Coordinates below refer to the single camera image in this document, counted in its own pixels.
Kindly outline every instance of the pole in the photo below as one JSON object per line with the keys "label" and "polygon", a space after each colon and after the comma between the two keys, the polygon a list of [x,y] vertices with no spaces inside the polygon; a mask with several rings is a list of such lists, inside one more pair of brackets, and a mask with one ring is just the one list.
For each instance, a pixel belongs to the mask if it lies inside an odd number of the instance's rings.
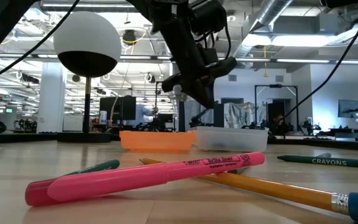
{"label": "pole", "polygon": [[86,77],[85,85],[85,111],[82,131],[88,134],[90,132],[91,77]]}
{"label": "pole", "polygon": [[155,82],[155,107],[157,107],[157,91],[158,91],[159,82]]}
{"label": "pole", "polygon": [[258,85],[255,85],[255,127],[258,124],[257,123],[257,94],[256,94],[256,89],[258,88]]}
{"label": "pole", "polygon": [[[298,87],[294,86],[294,88],[295,88],[295,94],[296,94],[296,96],[295,96],[296,105],[298,105],[298,100],[299,100],[298,99]],[[296,130],[299,131],[300,130],[300,126],[299,126],[299,107],[296,108],[296,126],[297,126]]]}

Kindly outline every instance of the wooden table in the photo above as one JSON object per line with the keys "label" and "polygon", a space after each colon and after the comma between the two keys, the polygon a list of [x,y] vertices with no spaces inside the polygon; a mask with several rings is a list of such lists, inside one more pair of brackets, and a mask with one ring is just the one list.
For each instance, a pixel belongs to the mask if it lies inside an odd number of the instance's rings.
{"label": "wooden table", "polygon": [[[283,154],[317,156],[325,152],[330,152],[333,157],[358,159],[358,151],[270,145],[265,152],[265,164],[246,169],[243,174],[328,192],[358,192],[358,168],[297,164],[276,159]],[[121,167],[131,167],[141,165],[138,159],[143,157],[173,162],[228,154],[235,152],[199,149],[183,154],[132,152],[122,149],[118,142],[0,144],[0,223],[353,223],[344,215],[197,179],[50,207],[30,208],[24,202],[24,191],[29,182],[51,179],[111,159],[119,159]]]}

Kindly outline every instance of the white column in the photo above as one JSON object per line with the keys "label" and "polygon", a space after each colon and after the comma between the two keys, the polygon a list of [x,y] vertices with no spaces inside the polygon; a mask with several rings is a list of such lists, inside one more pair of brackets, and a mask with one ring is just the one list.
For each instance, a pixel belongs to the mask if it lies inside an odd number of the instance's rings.
{"label": "white column", "polygon": [[37,133],[63,131],[66,79],[61,63],[43,64]]}

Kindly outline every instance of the metal ferrule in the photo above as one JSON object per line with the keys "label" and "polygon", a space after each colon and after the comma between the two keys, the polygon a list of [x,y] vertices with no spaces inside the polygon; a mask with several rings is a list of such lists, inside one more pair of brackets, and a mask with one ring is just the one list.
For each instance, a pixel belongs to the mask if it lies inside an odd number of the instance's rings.
{"label": "metal ferrule", "polygon": [[333,193],[331,196],[331,206],[334,212],[338,212],[344,215],[349,215],[349,209],[347,201],[349,197],[346,194]]}

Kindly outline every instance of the ceiling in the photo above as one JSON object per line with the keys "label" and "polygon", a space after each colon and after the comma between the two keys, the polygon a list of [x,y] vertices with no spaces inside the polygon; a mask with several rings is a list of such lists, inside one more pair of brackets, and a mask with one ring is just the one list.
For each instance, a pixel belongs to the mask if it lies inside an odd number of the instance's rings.
{"label": "ceiling", "polygon": [[[71,1],[60,1],[71,4]],[[113,0],[104,0],[98,2],[108,2],[111,4],[117,3]],[[223,6],[227,13],[233,15],[236,19],[229,22],[229,33],[232,40],[232,52],[237,49],[243,40],[242,26],[247,15],[253,14],[259,10],[261,0],[253,1],[239,1],[239,0],[224,0]],[[318,0],[295,0],[289,8],[287,8],[282,16],[317,16],[321,13],[338,13],[337,11],[330,11],[319,6]],[[0,54],[23,54],[32,48],[43,36],[48,33],[54,25],[61,19],[65,12],[41,12],[39,5],[35,4],[22,18],[22,20],[15,26],[14,30],[6,37],[4,42],[0,45]],[[120,34],[123,34],[126,29],[135,30],[135,36],[139,41],[133,46],[122,46],[122,55],[162,55],[169,56],[167,47],[163,37],[158,33],[151,35],[151,23],[142,17],[139,13],[123,13],[123,12],[100,12],[104,18],[110,21]],[[224,31],[217,34],[216,50],[219,54],[224,55],[227,51],[228,42]],[[268,57],[268,58],[339,58],[343,53],[344,47],[280,47],[280,46],[266,46],[266,48],[253,48],[249,56],[253,57]],[[35,54],[55,54],[53,49],[53,39],[46,41],[35,52]],[[350,52],[348,59],[358,59],[358,47],[354,47]],[[13,59],[0,58],[0,70],[6,65],[9,65]],[[258,70],[264,68],[264,63],[254,63],[251,69]],[[290,69],[292,64],[268,64],[269,68]],[[22,108],[21,113],[32,114],[37,112],[40,85],[25,83],[19,78],[20,73],[30,75],[42,82],[42,60],[29,60],[17,64],[7,73],[0,76],[0,104],[6,102],[11,105],[10,101],[26,102],[32,100],[35,106],[31,109]],[[82,78],[80,82],[73,82],[73,74],[68,72],[67,91],[66,91],[66,111],[67,113],[81,112],[78,108],[84,103],[85,95],[85,79]],[[151,105],[154,102],[155,84],[145,81],[145,75],[153,75],[157,81],[169,77],[168,63],[118,63],[117,67],[109,74],[95,80],[93,82],[94,111],[98,109],[98,98],[103,96],[125,96],[134,95],[139,97],[139,103]],[[96,88],[107,90],[114,88],[114,91],[106,91],[106,95],[100,95],[96,92]],[[158,96],[166,102],[161,103],[164,107],[164,113],[176,113],[177,107],[175,104],[173,93],[162,93]]]}

